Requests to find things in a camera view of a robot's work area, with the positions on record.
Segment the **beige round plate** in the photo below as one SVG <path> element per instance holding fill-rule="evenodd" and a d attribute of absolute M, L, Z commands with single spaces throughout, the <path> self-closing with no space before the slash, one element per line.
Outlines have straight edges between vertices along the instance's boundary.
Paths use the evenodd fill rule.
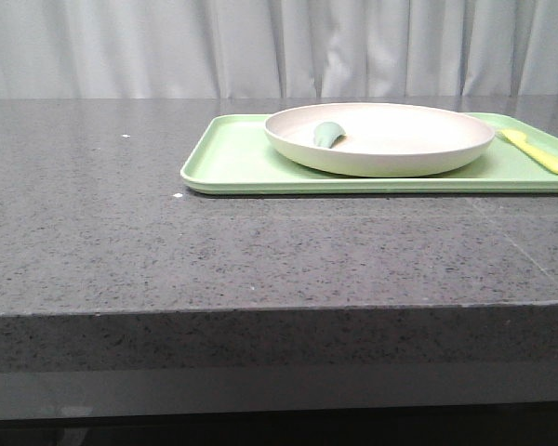
<path fill-rule="evenodd" d="M 313 130 L 335 122 L 346 135 L 332 148 Z M 391 103 L 334 103 L 279 111 L 264 123 L 272 147 L 289 160 L 355 177 L 423 177 L 472 163 L 495 130 L 465 113 Z"/>

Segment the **yellow plastic fork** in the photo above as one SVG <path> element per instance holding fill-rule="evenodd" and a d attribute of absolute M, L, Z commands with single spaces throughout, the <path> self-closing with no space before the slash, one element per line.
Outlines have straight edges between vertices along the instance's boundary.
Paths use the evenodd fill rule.
<path fill-rule="evenodd" d="M 549 172 L 558 175 L 558 157 L 532 145 L 528 141 L 526 133 L 516 129 L 503 128 L 497 131 L 497 135 L 522 151 Z"/>

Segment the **light green tray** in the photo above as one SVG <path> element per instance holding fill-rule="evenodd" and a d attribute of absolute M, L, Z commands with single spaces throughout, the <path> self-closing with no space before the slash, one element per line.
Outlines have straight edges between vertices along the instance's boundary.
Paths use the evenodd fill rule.
<path fill-rule="evenodd" d="M 205 194 L 558 193 L 558 175 L 495 138 L 476 161 L 431 177 L 345 177 L 313 170 L 272 148 L 263 114 L 211 121 L 180 174 Z"/>

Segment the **grey curtain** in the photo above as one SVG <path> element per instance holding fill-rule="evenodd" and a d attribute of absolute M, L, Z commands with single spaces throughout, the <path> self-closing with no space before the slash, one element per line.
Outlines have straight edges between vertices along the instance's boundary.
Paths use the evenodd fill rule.
<path fill-rule="evenodd" d="M 0 1 L 0 99 L 558 94 L 558 1 Z"/>

